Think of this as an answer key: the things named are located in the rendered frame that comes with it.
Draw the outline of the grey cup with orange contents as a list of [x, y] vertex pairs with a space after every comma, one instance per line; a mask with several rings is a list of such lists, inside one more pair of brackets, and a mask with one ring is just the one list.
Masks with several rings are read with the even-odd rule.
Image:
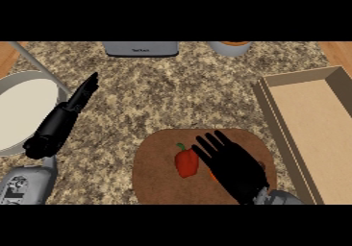
[[236, 57], [248, 51], [251, 42], [249, 41], [241, 41], [241, 42], [210, 41], [208, 45], [218, 55], [223, 55], [226, 57]]

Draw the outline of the grey toaster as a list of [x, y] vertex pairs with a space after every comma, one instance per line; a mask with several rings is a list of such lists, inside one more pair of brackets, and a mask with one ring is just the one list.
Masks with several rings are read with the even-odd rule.
[[104, 53], [118, 58], [164, 58], [178, 54], [177, 41], [103, 41]]

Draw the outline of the red bell pepper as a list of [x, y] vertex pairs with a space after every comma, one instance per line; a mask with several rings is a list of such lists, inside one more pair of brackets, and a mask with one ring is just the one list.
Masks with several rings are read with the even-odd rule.
[[187, 149], [183, 143], [177, 143], [180, 152], [174, 156], [174, 166], [181, 178], [187, 178], [196, 173], [198, 169], [198, 155], [193, 149]]

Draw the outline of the cardboard box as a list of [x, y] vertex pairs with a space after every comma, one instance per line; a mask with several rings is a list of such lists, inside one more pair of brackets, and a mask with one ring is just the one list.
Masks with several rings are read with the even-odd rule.
[[352, 79], [340, 66], [264, 76], [263, 118], [306, 204], [352, 204]]

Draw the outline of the brown wooden cutting board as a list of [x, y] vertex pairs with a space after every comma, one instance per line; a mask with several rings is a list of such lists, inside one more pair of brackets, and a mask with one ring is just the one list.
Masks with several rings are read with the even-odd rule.
[[[178, 176], [174, 165], [175, 154], [181, 151], [175, 143], [190, 148], [196, 144], [195, 137], [204, 139], [212, 129], [161, 130], [143, 140], [134, 155], [131, 185], [140, 204], [236, 204], [227, 191], [211, 178], [207, 165], [199, 160], [195, 175], [187, 178]], [[263, 141], [249, 132], [239, 129], [218, 130], [263, 164], [264, 177], [269, 188], [276, 188], [276, 174], [272, 155]], [[251, 204], [261, 203], [267, 196], [267, 188], [254, 194]]]

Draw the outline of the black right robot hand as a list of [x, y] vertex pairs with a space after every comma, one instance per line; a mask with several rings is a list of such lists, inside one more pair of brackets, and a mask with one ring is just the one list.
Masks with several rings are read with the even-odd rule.
[[264, 170], [244, 150], [220, 131], [195, 137], [199, 146], [193, 152], [207, 165], [211, 174], [239, 205], [251, 205], [260, 191], [269, 188]]

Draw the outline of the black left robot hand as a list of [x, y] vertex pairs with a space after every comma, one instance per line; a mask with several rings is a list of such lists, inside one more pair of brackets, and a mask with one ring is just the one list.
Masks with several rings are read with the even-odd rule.
[[23, 142], [25, 155], [30, 159], [48, 158], [59, 151], [72, 131], [78, 114], [97, 88], [97, 73], [93, 73], [76, 88], [69, 100], [54, 106], [33, 136]]

